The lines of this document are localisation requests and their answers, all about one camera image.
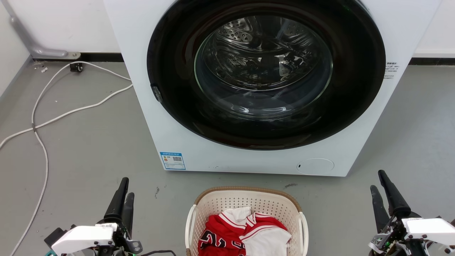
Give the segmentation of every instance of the door glass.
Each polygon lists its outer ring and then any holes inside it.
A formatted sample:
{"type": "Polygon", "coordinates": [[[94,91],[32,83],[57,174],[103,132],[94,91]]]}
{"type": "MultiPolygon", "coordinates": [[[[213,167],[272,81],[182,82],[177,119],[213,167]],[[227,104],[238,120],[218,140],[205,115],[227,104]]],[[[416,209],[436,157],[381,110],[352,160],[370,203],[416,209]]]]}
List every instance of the door glass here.
{"type": "Polygon", "coordinates": [[[317,99],[329,83],[329,47],[309,27],[278,16],[233,20],[201,44],[194,62],[204,95],[231,115],[271,121],[317,99]]]}

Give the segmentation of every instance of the clothing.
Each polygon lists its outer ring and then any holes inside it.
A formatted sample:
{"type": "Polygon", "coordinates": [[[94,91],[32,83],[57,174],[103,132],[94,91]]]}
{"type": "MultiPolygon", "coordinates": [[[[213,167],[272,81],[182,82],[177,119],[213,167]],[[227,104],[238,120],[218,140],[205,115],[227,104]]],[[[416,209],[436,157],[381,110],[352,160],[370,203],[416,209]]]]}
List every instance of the clothing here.
{"type": "Polygon", "coordinates": [[[199,256],[245,256],[239,236],[245,232],[250,211],[250,207],[242,207],[209,216],[197,244],[199,256]]]}
{"type": "Polygon", "coordinates": [[[250,207],[208,218],[198,242],[200,256],[286,256],[291,234],[277,219],[250,207]]]}

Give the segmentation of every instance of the sticker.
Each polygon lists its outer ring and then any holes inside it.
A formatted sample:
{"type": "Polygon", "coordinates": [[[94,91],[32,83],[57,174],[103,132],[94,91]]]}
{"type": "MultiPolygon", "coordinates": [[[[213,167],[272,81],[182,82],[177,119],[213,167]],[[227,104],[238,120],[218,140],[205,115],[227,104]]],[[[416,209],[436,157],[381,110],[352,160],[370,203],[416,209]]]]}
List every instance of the sticker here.
{"type": "Polygon", "coordinates": [[[398,71],[399,66],[396,62],[387,62],[385,64],[385,74],[384,79],[393,79],[395,73],[398,71]]]}
{"type": "Polygon", "coordinates": [[[102,224],[95,224],[95,227],[112,227],[114,230],[117,230],[117,223],[102,223],[102,224]]]}
{"type": "Polygon", "coordinates": [[[186,170],[182,153],[160,152],[166,170],[186,170]]]}

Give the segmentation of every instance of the white robot part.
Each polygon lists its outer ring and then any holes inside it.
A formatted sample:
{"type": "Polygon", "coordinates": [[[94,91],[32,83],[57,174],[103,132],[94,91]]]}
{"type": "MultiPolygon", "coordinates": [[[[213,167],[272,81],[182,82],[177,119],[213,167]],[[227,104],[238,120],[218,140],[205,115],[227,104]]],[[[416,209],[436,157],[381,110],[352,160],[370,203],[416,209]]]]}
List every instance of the white robot part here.
{"type": "Polygon", "coordinates": [[[455,227],[441,218],[409,218],[402,219],[402,222],[408,232],[405,239],[423,238],[443,245],[455,245],[455,227]]]}
{"type": "Polygon", "coordinates": [[[112,235],[115,225],[104,226],[77,226],[64,234],[52,245],[57,255],[70,254],[95,246],[113,245],[112,235]]]}

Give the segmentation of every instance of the white cable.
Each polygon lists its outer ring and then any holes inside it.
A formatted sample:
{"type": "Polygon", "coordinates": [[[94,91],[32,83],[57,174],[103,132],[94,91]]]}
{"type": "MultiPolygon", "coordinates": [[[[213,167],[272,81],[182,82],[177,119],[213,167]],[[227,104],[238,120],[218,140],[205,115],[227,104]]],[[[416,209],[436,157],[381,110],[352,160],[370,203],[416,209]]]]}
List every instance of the white cable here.
{"type": "Polygon", "coordinates": [[[425,242],[425,244],[424,244],[424,249],[425,249],[425,253],[426,253],[427,255],[430,255],[430,254],[428,253],[428,247],[427,247],[428,242],[429,242],[429,240],[425,242]]]}
{"type": "MultiPolygon", "coordinates": [[[[41,100],[41,97],[43,96],[44,91],[47,89],[47,87],[48,87],[49,84],[52,82],[52,80],[53,80],[53,79],[54,79],[62,70],[64,70],[64,69],[65,69],[66,67],[68,67],[70,64],[74,64],[74,63],[85,63],[85,64],[87,64],[87,65],[91,65],[91,66],[97,67],[97,68],[102,69],[102,70],[104,70],[104,71],[110,72],[110,73],[112,73],[112,74],[114,74],[114,75],[116,75],[116,76],[118,76],[118,77],[121,77],[121,78],[123,78],[123,79],[126,79],[126,80],[131,81],[130,78],[121,76],[121,75],[119,75],[119,74],[117,74],[117,73],[114,73],[114,72],[112,72],[112,71],[110,71],[110,70],[107,70],[107,69],[105,69],[105,68],[99,67],[99,66],[97,66],[97,65],[94,65],[94,64],[91,64],[91,63],[88,63],[88,62],[85,62],[85,61],[75,61],[75,62],[71,62],[71,63],[65,65],[63,68],[61,68],[61,69],[60,69],[60,70],[51,78],[51,80],[46,84],[46,86],[44,87],[43,91],[41,91],[41,94],[39,95],[38,99],[36,100],[35,106],[33,107],[33,111],[32,111],[32,114],[31,114],[31,121],[32,121],[32,123],[34,123],[34,121],[35,121],[35,111],[36,111],[36,107],[38,106],[38,103],[39,103],[39,101],[41,100]]],[[[83,109],[88,109],[88,108],[93,108],[93,107],[99,106],[99,105],[103,104],[105,101],[107,101],[108,99],[110,99],[111,97],[113,97],[114,95],[119,94],[119,93],[121,93],[121,92],[123,92],[123,91],[126,91],[126,90],[128,90],[129,88],[131,88],[132,86],[133,86],[133,85],[131,84],[130,86],[128,86],[128,87],[126,87],[126,88],[123,88],[123,89],[121,89],[121,90],[118,90],[118,91],[112,93],[111,95],[107,96],[104,100],[100,101],[100,102],[97,103],[97,104],[93,104],[93,105],[86,106],[86,107],[83,107],[83,108],[77,108],[77,109],[71,110],[71,111],[69,111],[69,112],[66,112],[66,113],[64,113],[64,114],[62,114],[62,115],[60,115],[60,116],[58,116],[58,117],[56,117],[56,118],[54,118],[54,119],[52,119],[52,120],[49,120],[49,121],[47,121],[47,122],[45,122],[45,123],[43,123],[43,124],[40,124],[40,125],[35,126],[35,129],[38,129],[38,128],[40,128],[40,127],[43,127],[43,126],[45,126],[45,125],[48,125],[48,124],[50,124],[50,123],[52,123],[52,122],[54,122],[54,121],[57,121],[57,120],[59,120],[59,119],[65,117],[65,116],[67,116],[67,115],[69,115],[69,114],[72,114],[72,113],[74,113],[74,112],[77,112],[77,111],[80,111],[80,110],[83,110],[83,109]]],[[[7,141],[9,141],[10,139],[12,139],[12,138],[14,138],[14,137],[16,137],[16,136],[18,136],[18,135],[21,135],[21,134],[23,134],[23,133],[32,131],[32,130],[33,130],[33,128],[29,128],[29,129],[20,131],[20,132],[18,132],[18,133],[15,133],[15,134],[12,134],[12,135],[6,137],[6,138],[2,141],[2,143],[0,143],[0,149],[1,149],[1,148],[3,147],[3,145],[4,145],[7,141]]],[[[38,212],[38,209],[39,209],[39,207],[40,207],[40,205],[41,205],[41,201],[43,200],[44,191],[46,190],[47,180],[48,180],[48,177],[49,177],[49,158],[47,157],[47,151],[46,151],[46,148],[44,147],[44,144],[43,144],[43,142],[41,141],[41,139],[40,139],[40,137],[38,136],[38,133],[37,133],[36,131],[35,131],[35,135],[36,135],[36,138],[38,139],[38,141],[40,142],[41,146],[43,147],[44,156],[46,157],[46,176],[45,176],[45,178],[44,178],[44,185],[43,185],[43,189],[42,189],[42,191],[41,191],[40,198],[38,199],[38,204],[36,205],[36,208],[35,208],[35,211],[33,212],[33,215],[32,215],[32,217],[31,217],[31,220],[30,220],[30,222],[29,222],[27,228],[25,229],[24,233],[23,233],[22,236],[20,237],[19,242],[16,244],[16,246],[15,246],[14,249],[13,249],[13,251],[11,252],[10,256],[13,256],[13,255],[16,253],[16,251],[17,251],[17,249],[19,248],[20,244],[22,243],[22,241],[24,240],[25,236],[27,235],[27,232],[28,232],[28,230],[30,229],[30,226],[31,226],[31,224],[33,223],[33,220],[35,219],[36,213],[38,212]]]]}

